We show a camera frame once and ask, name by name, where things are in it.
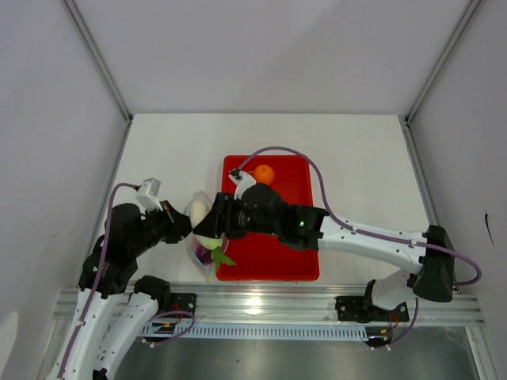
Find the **orange fruit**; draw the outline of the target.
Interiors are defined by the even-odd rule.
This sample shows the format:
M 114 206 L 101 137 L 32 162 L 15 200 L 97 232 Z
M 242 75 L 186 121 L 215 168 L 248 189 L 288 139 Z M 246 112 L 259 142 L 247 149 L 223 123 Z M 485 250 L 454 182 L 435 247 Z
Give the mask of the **orange fruit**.
M 258 165 L 253 171 L 253 178 L 257 183 L 271 185 L 275 179 L 275 172 L 269 165 Z

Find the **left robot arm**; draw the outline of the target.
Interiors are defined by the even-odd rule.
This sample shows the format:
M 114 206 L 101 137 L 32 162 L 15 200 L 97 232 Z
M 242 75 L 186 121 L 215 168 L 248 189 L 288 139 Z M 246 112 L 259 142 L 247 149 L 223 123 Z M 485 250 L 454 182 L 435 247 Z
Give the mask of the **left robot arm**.
M 71 326 L 48 379 L 113 379 L 142 327 L 172 306 L 169 282 L 145 275 L 112 323 L 112 313 L 138 269 L 137 259 L 158 243 L 177 244 L 192 231 L 190 218 L 162 201 L 141 212 L 133 203 L 109 208 L 105 232 L 82 266 Z

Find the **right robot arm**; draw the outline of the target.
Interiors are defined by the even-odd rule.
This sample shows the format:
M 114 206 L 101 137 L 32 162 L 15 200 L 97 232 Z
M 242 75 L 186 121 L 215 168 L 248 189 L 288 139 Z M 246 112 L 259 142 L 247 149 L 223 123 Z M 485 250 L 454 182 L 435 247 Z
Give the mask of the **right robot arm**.
M 264 234 L 292 249 L 345 252 L 394 265 L 395 273 L 369 281 L 364 291 L 361 309 L 374 320 L 412 298 L 439 303 L 453 298 L 455 260 L 445 251 L 447 233 L 439 226 L 424 233 L 346 226 L 327 210 L 290 204 L 263 184 L 240 196 L 219 192 L 211 206 L 192 202 L 189 217 L 193 233 L 208 249 L 215 239 Z

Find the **white radish with green stem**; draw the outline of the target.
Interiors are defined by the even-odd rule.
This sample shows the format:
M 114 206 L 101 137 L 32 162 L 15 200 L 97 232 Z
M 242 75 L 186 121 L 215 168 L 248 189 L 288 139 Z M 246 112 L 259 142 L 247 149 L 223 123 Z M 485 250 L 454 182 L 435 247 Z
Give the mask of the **white radish with green stem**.
M 200 199 L 189 204 L 189 218 L 192 228 L 197 227 L 211 210 L 210 206 Z M 228 243 L 225 237 L 205 237 L 192 232 L 193 254 L 204 268 L 214 267 L 215 272 L 221 267 L 235 266 L 236 262 L 227 255 Z

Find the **clear zip top bag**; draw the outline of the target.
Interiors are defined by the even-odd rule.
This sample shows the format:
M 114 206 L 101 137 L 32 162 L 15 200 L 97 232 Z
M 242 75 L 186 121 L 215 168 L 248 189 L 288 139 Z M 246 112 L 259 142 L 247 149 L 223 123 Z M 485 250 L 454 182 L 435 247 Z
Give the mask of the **clear zip top bag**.
M 212 202 L 204 192 L 193 194 L 192 200 L 185 208 L 185 215 L 189 216 L 191 227 L 197 226 L 211 210 Z M 186 238 L 187 250 L 195 266 L 207 282 L 216 279 L 215 260 L 212 258 L 212 250 L 208 248 L 208 243 L 212 240 L 207 237 L 200 237 L 193 232 Z

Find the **purple onion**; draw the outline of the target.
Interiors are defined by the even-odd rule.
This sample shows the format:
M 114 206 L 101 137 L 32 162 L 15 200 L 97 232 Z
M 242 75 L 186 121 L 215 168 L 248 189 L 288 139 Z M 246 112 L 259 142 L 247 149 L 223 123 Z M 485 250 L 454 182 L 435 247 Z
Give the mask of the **purple onion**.
M 194 254 L 196 259 L 198 259 L 202 265 L 209 265 L 214 262 L 214 259 L 212 258 L 212 251 L 210 249 L 206 249 L 201 244 L 197 244 Z

